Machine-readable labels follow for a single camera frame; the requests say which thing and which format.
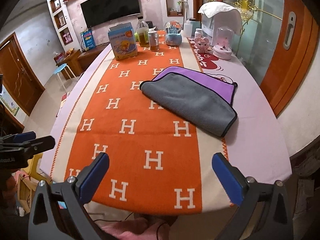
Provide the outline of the blue upright book package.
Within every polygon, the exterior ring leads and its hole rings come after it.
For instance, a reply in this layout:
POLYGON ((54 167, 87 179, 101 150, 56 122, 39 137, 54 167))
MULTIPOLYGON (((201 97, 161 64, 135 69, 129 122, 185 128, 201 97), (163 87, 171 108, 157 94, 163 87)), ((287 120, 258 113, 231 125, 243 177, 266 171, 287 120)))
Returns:
POLYGON ((80 33, 81 36, 81 48, 83 51, 88 51, 96 47, 95 40, 91 29, 87 29, 80 33))

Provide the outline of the grey purple microfibre towel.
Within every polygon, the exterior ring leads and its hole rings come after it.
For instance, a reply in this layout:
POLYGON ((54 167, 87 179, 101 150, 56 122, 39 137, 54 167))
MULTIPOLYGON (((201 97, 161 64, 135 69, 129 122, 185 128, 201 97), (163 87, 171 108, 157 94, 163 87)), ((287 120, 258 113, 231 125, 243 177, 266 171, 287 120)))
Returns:
POLYGON ((142 93, 164 109, 217 137, 236 121, 237 83, 227 83, 195 70, 171 66, 140 84, 142 93))

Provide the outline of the pink plush toy figure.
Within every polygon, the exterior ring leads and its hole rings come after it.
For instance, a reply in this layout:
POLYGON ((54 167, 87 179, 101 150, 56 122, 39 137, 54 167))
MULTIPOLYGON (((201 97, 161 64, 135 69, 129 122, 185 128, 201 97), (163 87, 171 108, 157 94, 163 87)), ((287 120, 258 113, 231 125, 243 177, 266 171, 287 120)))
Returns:
POLYGON ((210 47, 210 41, 207 37, 197 37, 194 39, 195 47, 199 54, 208 53, 208 49, 210 47))

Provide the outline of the orange wooden sliding door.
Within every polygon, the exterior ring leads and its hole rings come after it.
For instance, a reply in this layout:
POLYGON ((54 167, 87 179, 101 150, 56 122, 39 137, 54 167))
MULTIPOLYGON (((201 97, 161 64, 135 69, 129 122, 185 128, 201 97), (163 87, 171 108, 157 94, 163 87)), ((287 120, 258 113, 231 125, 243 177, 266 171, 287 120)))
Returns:
POLYGON ((284 0, 283 20, 269 68, 260 84, 275 116, 290 102, 306 76, 319 38, 319 25, 302 0, 284 0), (289 12, 296 25, 289 50, 283 47, 289 12))

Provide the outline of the clear bottle brown liquid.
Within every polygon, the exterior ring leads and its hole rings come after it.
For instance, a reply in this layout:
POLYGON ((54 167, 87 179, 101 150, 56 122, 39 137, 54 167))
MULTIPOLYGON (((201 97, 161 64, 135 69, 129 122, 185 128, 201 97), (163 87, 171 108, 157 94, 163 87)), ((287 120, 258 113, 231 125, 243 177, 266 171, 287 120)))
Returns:
POLYGON ((149 46, 148 32, 149 32, 148 24, 143 20, 143 16, 139 16, 136 33, 138 35, 138 42, 141 47, 149 46))

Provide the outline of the white red print tablecloth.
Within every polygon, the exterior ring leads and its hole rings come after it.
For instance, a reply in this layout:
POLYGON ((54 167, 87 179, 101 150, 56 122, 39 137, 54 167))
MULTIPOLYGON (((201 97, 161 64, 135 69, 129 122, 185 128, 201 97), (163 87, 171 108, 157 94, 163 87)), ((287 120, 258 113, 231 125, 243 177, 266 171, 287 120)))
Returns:
POLYGON ((225 61, 198 54, 193 41, 189 46, 195 70, 238 85, 233 99, 238 118, 225 136, 229 162, 258 182, 288 180, 292 168, 280 124, 251 74, 236 56, 225 61))

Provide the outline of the brown wooden room door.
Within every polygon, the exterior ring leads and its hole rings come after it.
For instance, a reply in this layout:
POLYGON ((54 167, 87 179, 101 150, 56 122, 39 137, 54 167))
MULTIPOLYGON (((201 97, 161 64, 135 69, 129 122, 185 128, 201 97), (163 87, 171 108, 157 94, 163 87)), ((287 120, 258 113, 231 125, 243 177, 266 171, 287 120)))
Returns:
POLYGON ((1 42, 3 85, 18 106, 30 115, 44 92, 20 47, 15 33, 1 42))

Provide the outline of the blue round stool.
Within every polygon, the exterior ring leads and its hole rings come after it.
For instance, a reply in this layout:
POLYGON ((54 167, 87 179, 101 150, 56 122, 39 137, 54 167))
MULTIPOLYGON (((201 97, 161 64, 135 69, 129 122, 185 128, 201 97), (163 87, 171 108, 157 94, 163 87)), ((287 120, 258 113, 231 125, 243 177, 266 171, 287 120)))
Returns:
POLYGON ((57 78, 63 90, 67 93, 68 91, 65 86, 65 82, 62 80, 64 74, 66 74, 67 80, 71 80, 72 82, 78 81, 79 78, 75 75, 75 73, 72 71, 71 67, 67 63, 63 63, 57 66, 57 68, 53 72, 53 75, 57 78))

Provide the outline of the orange H pattern blanket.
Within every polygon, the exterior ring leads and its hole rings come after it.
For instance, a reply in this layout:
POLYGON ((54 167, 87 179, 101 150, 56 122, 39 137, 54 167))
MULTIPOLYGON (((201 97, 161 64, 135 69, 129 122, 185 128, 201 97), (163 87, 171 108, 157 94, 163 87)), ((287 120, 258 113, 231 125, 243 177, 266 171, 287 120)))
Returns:
POLYGON ((110 167, 94 201, 137 213, 185 215, 232 203, 211 167, 224 139, 163 109, 140 91, 169 66, 200 70, 187 39, 179 47, 160 42, 158 52, 139 48, 122 61, 105 48, 74 87, 56 120, 57 147, 43 165, 61 182, 76 176, 104 152, 110 167))

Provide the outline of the white folded towel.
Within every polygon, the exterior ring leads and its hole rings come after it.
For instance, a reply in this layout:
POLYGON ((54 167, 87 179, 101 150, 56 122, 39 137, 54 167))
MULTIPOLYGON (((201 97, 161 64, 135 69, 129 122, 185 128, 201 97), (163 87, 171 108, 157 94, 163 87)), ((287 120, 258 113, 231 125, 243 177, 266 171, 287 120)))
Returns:
POLYGON ((238 10, 223 2, 204 3, 198 10, 199 14, 205 14, 208 18, 212 18, 214 22, 214 30, 219 27, 228 27, 234 31, 236 35, 240 35, 242 28, 242 20, 238 10))

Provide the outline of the metal lid glass jar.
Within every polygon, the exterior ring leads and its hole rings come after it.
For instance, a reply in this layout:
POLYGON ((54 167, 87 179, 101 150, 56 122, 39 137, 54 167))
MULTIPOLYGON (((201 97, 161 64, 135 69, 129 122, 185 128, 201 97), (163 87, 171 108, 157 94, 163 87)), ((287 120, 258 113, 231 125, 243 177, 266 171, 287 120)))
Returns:
POLYGON ((159 51, 159 39, 158 33, 155 30, 148 32, 149 46, 151 51, 159 51))

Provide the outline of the blue snow globe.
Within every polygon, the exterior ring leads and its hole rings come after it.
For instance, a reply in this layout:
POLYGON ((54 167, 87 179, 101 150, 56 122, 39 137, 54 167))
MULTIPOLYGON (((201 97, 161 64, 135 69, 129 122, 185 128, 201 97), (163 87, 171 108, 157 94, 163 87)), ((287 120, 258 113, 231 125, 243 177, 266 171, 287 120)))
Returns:
POLYGON ((182 43, 182 27, 177 21, 169 21, 164 26, 165 43, 167 46, 178 47, 182 43))

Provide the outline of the small white pill bottle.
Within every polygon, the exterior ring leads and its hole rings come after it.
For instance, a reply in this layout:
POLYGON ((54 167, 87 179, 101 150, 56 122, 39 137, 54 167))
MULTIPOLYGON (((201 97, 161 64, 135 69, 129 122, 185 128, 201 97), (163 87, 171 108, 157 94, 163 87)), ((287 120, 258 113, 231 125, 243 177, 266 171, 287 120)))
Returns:
POLYGON ((203 31, 201 28, 196 28, 195 29, 195 34, 194 34, 195 38, 202 38, 203 37, 203 31))

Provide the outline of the black wall television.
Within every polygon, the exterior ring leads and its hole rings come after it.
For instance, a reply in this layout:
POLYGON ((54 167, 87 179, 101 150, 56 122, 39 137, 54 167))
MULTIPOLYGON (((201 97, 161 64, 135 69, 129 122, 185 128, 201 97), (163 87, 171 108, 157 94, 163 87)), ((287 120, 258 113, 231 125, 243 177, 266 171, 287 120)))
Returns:
POLYGON ((140 14, 139 0, 87 0, 81 3, 87 28, 140 14))

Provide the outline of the teal canister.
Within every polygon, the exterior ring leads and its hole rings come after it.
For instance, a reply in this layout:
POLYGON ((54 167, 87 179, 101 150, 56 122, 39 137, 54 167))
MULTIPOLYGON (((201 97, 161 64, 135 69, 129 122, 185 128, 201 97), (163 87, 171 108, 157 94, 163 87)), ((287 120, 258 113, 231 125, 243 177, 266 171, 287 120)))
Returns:
POLYGON ((189 18, 189 20, 187 20, 187 23, 192 25, 192 31, 191 31, 192 36, 194 36, 196 29, 201 29, 201 22, 197 21, 195 18, 189 18))

